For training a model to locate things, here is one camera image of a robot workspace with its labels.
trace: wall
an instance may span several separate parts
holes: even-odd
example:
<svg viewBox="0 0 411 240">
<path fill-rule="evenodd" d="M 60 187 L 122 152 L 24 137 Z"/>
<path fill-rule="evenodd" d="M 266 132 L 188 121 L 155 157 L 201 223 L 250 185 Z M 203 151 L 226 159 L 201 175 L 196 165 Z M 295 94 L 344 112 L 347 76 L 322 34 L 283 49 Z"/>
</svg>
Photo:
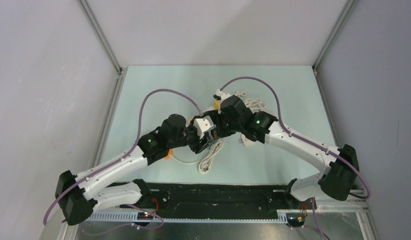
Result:
<svg viewBox="0 0 411 240">
<path fill-rule="evenodd" d="M 90 0 L 120 64 L 312 65 L 346 0 Z"/>
<path fill-rule="evenodd" d="M 382 239 L 411 239 L 411 0 L 359 1 L 318 69 Z"/>
<path fill-rule="evenodd" d="M 0 239 L 37 239 L 88 167 L 116 73 L 77 1 L 0 1 Z"/>
</svg>

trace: metal frame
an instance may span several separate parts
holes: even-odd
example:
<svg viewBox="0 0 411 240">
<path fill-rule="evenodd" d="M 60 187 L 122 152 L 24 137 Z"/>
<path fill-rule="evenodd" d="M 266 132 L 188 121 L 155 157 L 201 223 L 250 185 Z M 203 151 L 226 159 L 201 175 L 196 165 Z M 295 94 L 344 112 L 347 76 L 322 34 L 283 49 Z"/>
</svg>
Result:
<svg viewBox="0 0 411 240">
<path fill-rule="evenodd" d="M 116 111 L 116 107 L 117 107 L 117 103 L 119 100 L 119 96 L 123 87 L 123 82 L 126 76 L 126 72 L 127 72 L 127 68 L 122 69 L 122 67 L 120 66 L 109 42 L 107 41 L 107 38 L 104 35 L 104 32 L 101 30 L 101 27 L 91 9 L 91 7 L 88 4 L 87 0 L 78 0 L 81 9 L 83 10 L 83 12 L 86 15 L 87 20 L 89 21 L 89 23 L 92 26 L 92 29 L 94 30 L 95 34 L 98 37 L 99 42 L 101 43 L 101 45 L 103 46 L 105 53 L 107 54 L 108 58 L 110 59 L 112 65 L 114 66 L 116 72 L 117 72 L 117 78 L 115 80 L 115 85 L 113 88 L 113 93 L 111 95 L 107 110 L 106 110 L 106 116 L 103 122 L 103 126 L 101 128 L 101 132 L 98 138 L 98 141 L 96 143 L 96 147 L 95 147 L 95 154 L 92 158 L 92 161 L 89 165 L 90 168 L 96 166 L 99 164 L 101 157 L 103 155 L 104 152 L 104 148 L 105 148 L 105 144 L 106 144 L 106 140 L 107 137 L 109 135 L 110 132 L 110 128 L 111 128 L 111 123 L 113 121 L 113 116 L 115 114 Z M 324 59 L 325 55 L 327 54 L 327 52 L 329 51 L 329 49 L 331 48 L 332 44 L 334 43 L 335 38 L 338 36 L 338 34 L 340 33 L 342 27 L 344 26 L 347 18 L 350 16 L 354 6 L 356 5 L 357 0 L 348 0 L 334 27 L 331 30 L 331 33 L 329 34 L 323 48 L 321 49 L 315 63 L 313 64 L 313 70 L 314 70 L 314 74 L 316 77 L 316 82 L 318 84 L 318 88 L 320 91 L 320 95 L 322 97 L 322 101 L 325 107 L 325 111 L 326 111 L 326 115 L 328 117 L 329 123 L 330 123 L 330 127 L 331 127 L 331 131 L 332 134 L 334 136 L 334 140 L 336 142 L 336 144 L 338 144 L 338 137 L 337 134 L 334 130 L 333 127 L 333 121 L 331 118 L 331 114 L 329 112 L 328 109 L 328 105 L 327 105 L 327 101 L 325 98 L 325 95 L 323 94 L 322 91 L 322 87 L 319 81 L 319 77 L 318 77 L 318 70 L 319 70 L 319 66 L 322 62 L 322 60 Z M 354 190 L 354 192 L 356 194 L 364 194 L 363 190 Z M 360 229 L 362 231 L 363 237 L 365 240 L 378 240 L 380 239 L 378 232 L 376 230 L 375 227 L 375 222 L 373 220 L 372 214 L 369 210 L 369 205 L 368 202 L 365 200 L 361 200 L 358 198 L 354 198 L 354 197 L 349 197 L 347 199 L 347 201 L 344 202 L 340 202 L 340 201 L 336 201 L 334 199 L 331 199 L 329 197 L 322 197 L 316 200 L 316 204 L 317 204 L 317 210 L 316 212 L 318 213 L 356 213 L 357 215 L 357 220 L 359 221 L 360 224 Z M 101 221 L 108 221 L 108 222 L 121 222 L 121 219 L 118 219 L 118 217 L 116 217 L 117 215 L 121 215 L 122 213 L 126 213 L 129 215 L 133 215 L 134 213 L 136 213 L 136 211 L 134 211 L 133 209 L 115 209 L 117 211 L 112 210 L 113 214 L 108 214 L 108 215 L 101 215 L 101 214 L 105 214 L 106 212 L 110 212 L 110 210 L 103 210 L 100 211 L 98 213 L 95 214 L 95 216 L 101 216 Z M 286 213 L 293 213 L 296 212 L 296 210 L 279 210 L 278 214 L 280 214 L 281 216 L 285 216 L 286 217 Z M 91 217 L 90 220 L 92 221 L 98 221 L 98 219 L 95 217 L 94 215 Z M 269 219 L 269 221 L 275 221 L 276 222 L 282 222 L 285 218 L 282 217 L 281 220 L 277 220 L 277 219 Z M 195 219 L 166 219 L 167 222 L 177 222 L 177 223 L 192 223 L 195 222 Z M 58 235 L 59 240 L 74 240 L 76 239 L 76 234 L 77 234 L 77 230 L 78 230 L 78 226 L 68 226 L 66 223 L 63 223 Z"/>
</svg>

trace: gray wall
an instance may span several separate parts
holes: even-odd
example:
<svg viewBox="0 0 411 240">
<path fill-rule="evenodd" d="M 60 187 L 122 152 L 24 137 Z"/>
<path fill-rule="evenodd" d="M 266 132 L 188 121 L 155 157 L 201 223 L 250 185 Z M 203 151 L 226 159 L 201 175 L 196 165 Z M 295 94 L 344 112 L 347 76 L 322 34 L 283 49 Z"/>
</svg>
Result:
<svg viewBox="0 0 411 240">
<path fill-rule="evenodd" d="M 0 1 L 0 240 L 34 240 L 92 159 L 116 73 L 77 1 Z"/>
<path fill-rule="evenodd" d="M 382 239 L 411 239 L 411 0 L 359 1 L 318 69 Z"/>
</svg>

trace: white power plug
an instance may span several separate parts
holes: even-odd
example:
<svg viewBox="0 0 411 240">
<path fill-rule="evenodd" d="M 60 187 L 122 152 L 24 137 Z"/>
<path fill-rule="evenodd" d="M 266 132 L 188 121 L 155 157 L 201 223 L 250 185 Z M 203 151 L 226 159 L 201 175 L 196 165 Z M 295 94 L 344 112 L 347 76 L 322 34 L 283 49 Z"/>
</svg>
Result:
<svg viewBox="0 0 411 240">
<path fill-rule="evenodd" d="M 241 140 L 239 141 L 239 143 L 242 143 L 245 147 L 251 147 L 256 142 L 251 141 L 250 139 L 246 138 L 244 134 L 241 134 Z"/>
</svg>

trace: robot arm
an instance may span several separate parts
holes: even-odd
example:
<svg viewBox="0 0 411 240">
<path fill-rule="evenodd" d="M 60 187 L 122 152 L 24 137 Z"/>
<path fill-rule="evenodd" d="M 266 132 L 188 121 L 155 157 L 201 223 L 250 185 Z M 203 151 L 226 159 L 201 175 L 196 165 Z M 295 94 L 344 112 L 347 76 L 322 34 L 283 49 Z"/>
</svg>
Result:
<svg viewBox="0 0 411 240">
<path fill-rule="evenodd" d="M 76 225 L 101 209 L 136 203 L 145 194 L 143 190 L 148 191 L 147 187 L 133 182 L 120 186 L 110 185 L 122 176 L 166 157 L 170 149 L 189 146 L 198 154 L 219 138 L 235 133 L 242 133 L 254 142 L 282 148 L 319 170 L 318 174 L 293 179 L 288 184 L 284 193 L 285 201 L 293 208 L 309 198 L 324 194 L 340 201 L 347 199 L 356 179 L 354 172 L 335 156 L 293 137 L 293 134 L 325 146 L 324 149 L 347 159 L 358 170 L 354 148 L 348 145 L 343 148 L 326 146 L 293 129 L 288 133 L 275 116 L 264 111 L 253 113 L 237 96 L 217 91 L 214 98 L 219 101 L 217 110 L 195 116 L 188 126 L 183 116 L 170 115 L 160 127 L 143 135 L 129 155 L 125 154 L 126 157 L 119 158 L 114 165 L 98 174 L 88 177 L 110 162 L 76 175 L 70 171 L 62 173 L 58 180 L 56 198 L 70 186 L 80 182 L 58 201 L 67 223 Z"/>
</svg>

